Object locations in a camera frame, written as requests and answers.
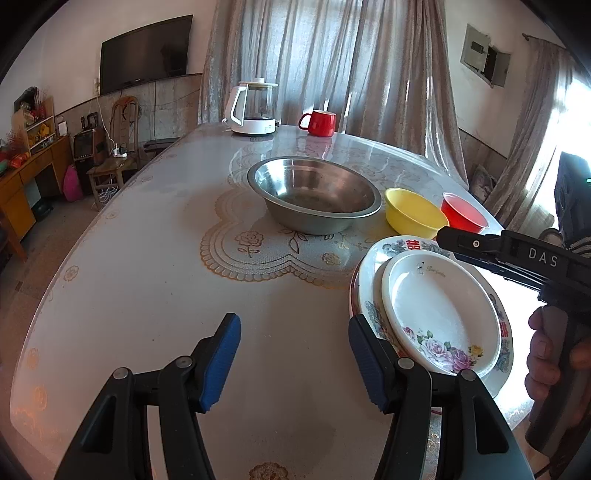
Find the curtain rod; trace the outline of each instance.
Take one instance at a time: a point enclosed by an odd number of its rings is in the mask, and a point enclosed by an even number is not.
[[[535,37],[535,36],[533,36],[533,35],[528,35],[527,33],[522,33],[521,35],[523,35],[523,38],[524,38],[524,39],[526,39],[527,41],[530,41],[530,38],[535,38],[536,40],[542,40],[542,41],[546,41],[546,42],[548,42],[548,43],[551,43],[552,45],[556,45],[558,48],[562,48],[563,50],[567,50],[566,48],[564,48],[564,47],[562,47],[562,46],[560,46],[560,45],[557,45],[556,43],[554,43],[554,42],[551,42],[550,40],[546,40],[546,39],[544,39],[544,38]]]

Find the wall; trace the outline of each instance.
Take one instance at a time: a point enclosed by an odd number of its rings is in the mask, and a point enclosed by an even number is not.
[[[92,98],[102,42],[134,28],[192,14],[187,72],[203,72],[215,6],[214,0],[69,0],[0,84],[0,136],[10,130],[14,100],[31,85],[47,88],[56,112]]]
[[[198,74],[144,83],[125,89],[122,94],[137,97],[141,107],[138,120],[140,146],[154,138],[182,137],[193,130],[197,126],[197,98],[200,86],[201,75]],[[99,97],[100,110],[107,129],[111,123],[111,107],[119,95],[120,92],[113,92]],[[99,113],[100,110],[96,98],[93,98],[62,112],[60,117],[67,122],[70,138],[73,139],[74,135],[82,131],[81,116],[86,117],[89,112]]]
[[[484,167],[495,180],[499,179],[507,164],[506,157],[462,129],[460,142],[469,181],[472,180],[477,165]]]
[[[460,129],[507,157],[525,89],[530,48],[527,33],[562,46],[558,37],[520,0],[445,0],[453,97]],[[460,63],[466,26],[511,53],[505,87],[491,88]]]

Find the blue gripper pad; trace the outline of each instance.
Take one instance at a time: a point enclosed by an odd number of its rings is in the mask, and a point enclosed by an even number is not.
[[[383,412],[388,405],[384,372],[363,333],[357,317],[352,317],[349,321],[349,345],[357,360],[357,366],[368,391],[369,399]]]
[[[227,313],[213,337],[209,338],[206,351],[196,367],[202,379],[199,403],[203,412],[217,403],[226,383],[241,337],[240,317]]]

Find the stacked plates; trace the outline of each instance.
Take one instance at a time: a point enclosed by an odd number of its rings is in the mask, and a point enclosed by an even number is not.
[[[349,294],[351,315],[363,314],[399,356],[450,375],[471,368],[493,397],[509,377],[513,338],[500,299],[475,267],[436,242],[380,240],[357,266]]]

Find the stainless steel bowl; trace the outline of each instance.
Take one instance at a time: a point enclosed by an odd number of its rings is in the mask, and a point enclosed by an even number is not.
[[[252,166],[248,183],[273,218],[297,232],[328,235],[376,213],[382,197],[353,170],[307,157],[269,158]]]

